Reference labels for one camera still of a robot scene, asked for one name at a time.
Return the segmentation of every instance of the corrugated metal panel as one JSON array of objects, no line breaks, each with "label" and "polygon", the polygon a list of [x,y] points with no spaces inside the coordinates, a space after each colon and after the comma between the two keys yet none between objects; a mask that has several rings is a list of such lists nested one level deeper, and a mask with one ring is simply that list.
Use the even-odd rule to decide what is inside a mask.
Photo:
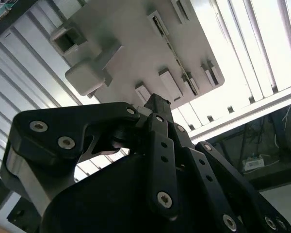
[{"label": "corrugated metal panel", "polygon": [[[77,4],[61,6],[66,17],[75,13]],[[0,165],[13,117],[25,110],[96,104],[95,98],[81,96],[66,80],[70,65],[49,43],[50,34],[62,24],[61,18],[46,0],[39,1],[10,29],[0,36]],[[114,156],[125,155],[120,151]],[[104,157],[98,164],[87,166],[86,172],[77,167],[75,176],[81,180],[111,162]]]}]

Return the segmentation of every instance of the black metal bracket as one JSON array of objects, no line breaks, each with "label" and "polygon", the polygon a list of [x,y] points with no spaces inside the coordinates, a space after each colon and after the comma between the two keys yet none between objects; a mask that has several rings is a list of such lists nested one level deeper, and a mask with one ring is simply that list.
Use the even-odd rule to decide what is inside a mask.
[{"label": "black metal bracket", "polygon": [[[113,216],[117,231],[136,232],[143,224],[141,232],[148,232],[153,223],[162,232],[291,233],[288,221],[212,145],[192,144],[173,122],[168,101],[152,95],[145,106],[149,116],[120,102],[15,117],[1,176],[33,201],[42,232],[114,232],[102,224]],[[70,183],[79,161],[120,147],[133,152]],[[88,221],[67,221],[67,208]]]}]

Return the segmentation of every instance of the wires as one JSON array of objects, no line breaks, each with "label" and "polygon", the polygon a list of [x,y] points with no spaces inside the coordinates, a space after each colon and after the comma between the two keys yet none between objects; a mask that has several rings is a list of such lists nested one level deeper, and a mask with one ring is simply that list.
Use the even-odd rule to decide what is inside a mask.
[{"label": "wires", "polygon": [[275,143],[275,146],[276,146],[277,148],[279,148],[279,145],[277,144],[277,136],[276,136],[276,134],[275,134],[275,136],[274,136],[274,143]]},{"label": "wires", "polygon": [[277,161],[275,161],[275,162],[273,162],[273,163],[271,163],[271,164],[265,165],[265,166],[263,166],[263,167],[256,168],[256,169],[254,169],[254,170],[252,170],[252,171],[244,172],[243,174],[250,174],[250,173],[252,173],[252,172],[254,172],[254,171],[260,170],[260,169],[265,168],[265,167],[267,167],[267,166],[271,166],[271,165],[277,164],[277,163],[279,163],[279,162],[280,162],[280,160],[277,160]]},{"label": "wires", "polygon": [[285,116],[284,116],[284,117],[282,118],[282,120],[281,120],[281,121],[286,120],[286,121],[285,121],[285,130],[286,130],[287,121],[288,121],[288,115],[289,115],[290,110],[291,110],[291,105],[288,106],[287,113],[285,114]]}]

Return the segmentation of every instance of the white plastic part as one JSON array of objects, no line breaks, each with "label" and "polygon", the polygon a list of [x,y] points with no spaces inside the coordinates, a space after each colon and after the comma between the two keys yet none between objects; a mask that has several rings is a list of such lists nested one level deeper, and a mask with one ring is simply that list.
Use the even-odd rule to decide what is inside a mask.
[{"label": "white plastic part", "polygon": [[139,85],[139,87],[137,87],[135,91],[143,104],[145,104],[151,96],[150,92],[147,90],[147,88],[143,84]]},{"label": "white plastic part", "polygon": [[259,158],[248,158],[243,160],[242,164],[245,171],[250,171],[265,166],[264,159],[261,156]]},{"label": "white plastic part", "polygon": [[65,76],[82,96],[97,90],[105,82],[103,70],[89,58],[77,63],[66,72]]},{"label": "white plastic part", "polygon": [[178,99],[183,97],[180,89],[178,88],[173,77],[171,76],[169,70],[165,69],[161,71],[159,76],[164,86],[166,87],[172,101],[177,101]]}]

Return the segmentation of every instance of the wall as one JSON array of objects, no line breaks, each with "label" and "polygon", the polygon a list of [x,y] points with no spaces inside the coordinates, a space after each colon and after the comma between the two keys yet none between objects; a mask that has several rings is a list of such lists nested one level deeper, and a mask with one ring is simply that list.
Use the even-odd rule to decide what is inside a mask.
[{"label": "wall", "polygon": [[291,224],[291,184],[261,192]]}]

